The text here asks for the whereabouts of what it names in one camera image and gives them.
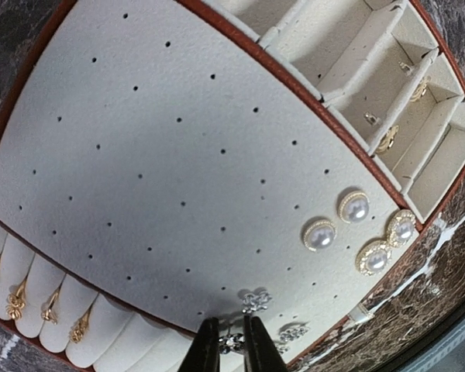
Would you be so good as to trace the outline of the pearl earring framed left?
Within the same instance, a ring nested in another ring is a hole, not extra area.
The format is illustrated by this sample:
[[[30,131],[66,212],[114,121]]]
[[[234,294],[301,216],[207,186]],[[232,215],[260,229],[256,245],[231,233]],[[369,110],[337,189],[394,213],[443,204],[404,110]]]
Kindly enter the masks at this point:
[[[397,211],[387,224],[387,243],[393,248],[404,246],[415,231],[415,221],[415,215],[410,210]]]

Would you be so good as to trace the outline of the crystal stud earring upper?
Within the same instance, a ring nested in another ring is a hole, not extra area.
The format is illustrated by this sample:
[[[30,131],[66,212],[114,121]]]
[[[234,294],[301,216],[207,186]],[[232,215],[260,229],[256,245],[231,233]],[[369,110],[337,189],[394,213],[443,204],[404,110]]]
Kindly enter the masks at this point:
[[[310,328],[303,323],[286,325],[279,332],[279,340],[282,343],[290,343],[303,337],[309,330]]]

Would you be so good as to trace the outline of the gold stud earring left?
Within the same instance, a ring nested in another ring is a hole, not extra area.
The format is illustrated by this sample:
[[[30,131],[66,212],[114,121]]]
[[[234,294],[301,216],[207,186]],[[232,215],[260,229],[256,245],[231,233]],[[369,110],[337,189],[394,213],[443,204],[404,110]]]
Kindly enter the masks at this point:
[[[410,97],[410,102],[416,102],[421,99],[427,92],[427,87],[429,82],[431,81],[430,76],[425,76],[421,79],[421,81],[418,83],[418,86],[412,93],[412,96]]]

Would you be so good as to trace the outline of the gold stud earring right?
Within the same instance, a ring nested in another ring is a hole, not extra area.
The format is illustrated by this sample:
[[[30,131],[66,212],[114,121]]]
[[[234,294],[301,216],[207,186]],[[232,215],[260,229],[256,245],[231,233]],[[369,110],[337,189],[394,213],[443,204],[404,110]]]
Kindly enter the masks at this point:
[[[377,146],[377,149],[375,150],[375,153],[377,155],[380,155],[382,153],[387,152],[390,148],[393,147],[394,145],[394,139],[397,136],[399,132],[399,126],[392,126],[384,135],[384,137],[381,139],[379,142],[379,145]]]

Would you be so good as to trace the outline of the red jewelry tray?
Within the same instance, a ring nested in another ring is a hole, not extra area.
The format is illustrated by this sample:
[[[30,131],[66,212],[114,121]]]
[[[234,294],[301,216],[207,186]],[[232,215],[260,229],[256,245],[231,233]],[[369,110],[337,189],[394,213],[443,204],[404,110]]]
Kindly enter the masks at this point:
[[[411,239],[362,275],[402,209]],[[260,289],[293,371],[389,370],[465,300],[465,78],[424,6],[0,1],[0,368],[30,341],[20,371],[177,371]]]

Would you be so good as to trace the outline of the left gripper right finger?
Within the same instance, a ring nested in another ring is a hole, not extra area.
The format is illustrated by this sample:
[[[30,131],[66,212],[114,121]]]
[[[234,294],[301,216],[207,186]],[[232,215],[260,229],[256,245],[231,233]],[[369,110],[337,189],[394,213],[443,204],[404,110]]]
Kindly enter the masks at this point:
[[[286,364],[277,351],[261,319],[243,317],[244,370],[248,372],[287,372]]]

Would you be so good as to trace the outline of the pearl earring framed right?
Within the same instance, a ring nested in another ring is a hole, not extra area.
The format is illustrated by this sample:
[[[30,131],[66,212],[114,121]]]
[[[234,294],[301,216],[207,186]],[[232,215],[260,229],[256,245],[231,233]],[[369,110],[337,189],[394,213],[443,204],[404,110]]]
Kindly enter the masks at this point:
[[[391,248],[385,240],[374,240],[364,246],[356,255],[356,269],[365,276],[383,271],[391,262]]]

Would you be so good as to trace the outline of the gold stud earring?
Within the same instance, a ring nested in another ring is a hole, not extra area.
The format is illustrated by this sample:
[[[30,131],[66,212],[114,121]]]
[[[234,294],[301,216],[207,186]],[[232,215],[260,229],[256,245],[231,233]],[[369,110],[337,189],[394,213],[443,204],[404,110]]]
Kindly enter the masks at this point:
[[[384,137],[381,139],[379,142],[379,145],[377,146],[377,149],[375,150],[375,153],[377,155],[380,155],[382,153],[387,152],[390,148],[393,147],[394,145],[394,139],[397,136],[399,132],[399,126],[392,126],[384,135]]]
[[[410,97],[410,102],[416,102],[421,99],[427,92],[427,87],[429,82],[431,81],[430,76],[425,76],[421,79],[421,81],[418,83],[418,86],[412,93],[412,96]]]

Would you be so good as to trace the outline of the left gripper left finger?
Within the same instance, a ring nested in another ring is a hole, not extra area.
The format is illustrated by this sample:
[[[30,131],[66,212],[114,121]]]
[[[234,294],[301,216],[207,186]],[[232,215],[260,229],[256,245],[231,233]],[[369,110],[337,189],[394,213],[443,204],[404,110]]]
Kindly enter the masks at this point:
[[[216,372],[219,368],[219,320],[208,318],[200,325],[180,372]]]

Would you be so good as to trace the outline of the pearl earring framed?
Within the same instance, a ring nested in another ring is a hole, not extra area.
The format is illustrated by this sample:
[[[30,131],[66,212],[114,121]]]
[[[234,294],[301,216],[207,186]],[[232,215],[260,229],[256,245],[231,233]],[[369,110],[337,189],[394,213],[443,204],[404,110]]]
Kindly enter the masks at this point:
[[[397,211],[387,224],[387,243],[393,248],[404,246],[415,231],[415,221],[415,215],[410,210]]]
[[[383,271],[391,262],[391,248],[385,240],[374,240],[364,246],[356,255],[356,269],[365,276]]]

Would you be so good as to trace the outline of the small silver earring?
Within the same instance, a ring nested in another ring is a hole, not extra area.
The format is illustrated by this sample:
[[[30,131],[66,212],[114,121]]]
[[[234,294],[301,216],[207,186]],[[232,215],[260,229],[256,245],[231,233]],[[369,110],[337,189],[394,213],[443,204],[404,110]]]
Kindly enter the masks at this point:
[[[219,337],[219,353],[226,355],[237,353],[243,355],[244,352],[244,335],[242,333],[228,333]]]
[[[253,314],[268,310],[272,295],[265,289],[250,291],[242,296],[242,313]]]

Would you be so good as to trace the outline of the pearl earring single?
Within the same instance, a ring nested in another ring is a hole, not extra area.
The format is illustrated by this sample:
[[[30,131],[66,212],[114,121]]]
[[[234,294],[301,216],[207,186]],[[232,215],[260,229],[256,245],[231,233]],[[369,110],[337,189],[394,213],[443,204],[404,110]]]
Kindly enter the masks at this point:
[[[314,219],[305,225],[301,238],[308,250],[317,251],[331,246],[336,235],[336,227],[330,220]]]

